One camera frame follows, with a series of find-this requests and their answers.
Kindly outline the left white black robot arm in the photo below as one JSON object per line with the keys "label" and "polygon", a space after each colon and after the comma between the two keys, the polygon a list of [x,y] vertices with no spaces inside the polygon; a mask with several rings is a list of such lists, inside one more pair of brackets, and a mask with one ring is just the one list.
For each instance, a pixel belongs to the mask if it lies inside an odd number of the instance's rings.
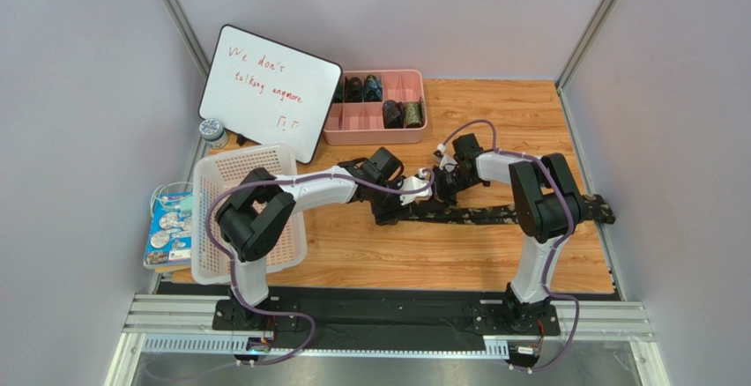
{"label": "left white black robot arm", "polygon": [[214,198],[202,217],[208,241],[229,263],[229,290],[240,306],[261,313],[269,295],[266,257],[290,219],[332,204],[394,198],[405,206],[432,193],[436,178],[429,168],[404,177],[401,163],[385,148],[370,158],[341,161],[309,174],[250,171],[237,186]]}

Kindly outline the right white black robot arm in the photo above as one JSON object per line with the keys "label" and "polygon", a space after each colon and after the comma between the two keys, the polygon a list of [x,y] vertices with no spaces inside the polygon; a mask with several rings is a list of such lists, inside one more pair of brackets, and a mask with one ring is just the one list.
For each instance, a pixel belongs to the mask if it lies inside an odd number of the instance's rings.
{"label": "right white black robot arm", "polygon": [[476,183],[511,187],[517,223],[525,234],[517,272],[507,284],[502,322],[508,330],[535,330],[550,316],[550,282],[562,246],[584,220],[584,200],[560,153],[542,157],[512,151],[484,151],[473,134],[436,147],[439,168],[454,192]]}

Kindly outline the black floral patterned tie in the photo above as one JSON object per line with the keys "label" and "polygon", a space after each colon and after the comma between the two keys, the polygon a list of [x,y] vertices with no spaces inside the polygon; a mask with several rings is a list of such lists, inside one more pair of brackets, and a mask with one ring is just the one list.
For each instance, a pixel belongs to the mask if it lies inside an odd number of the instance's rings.
{"label": "black floral patterned tie", "polygon": [[[616,218],[606,200],[597,194],[582,195],[584,220],[613,225]],[[378,226],[394,226],[399,221],[415,221],[457,225],[516,225],[517,211],[513,204],[457,207],[438,201],[411,203],[382,208],[371,205]]]}

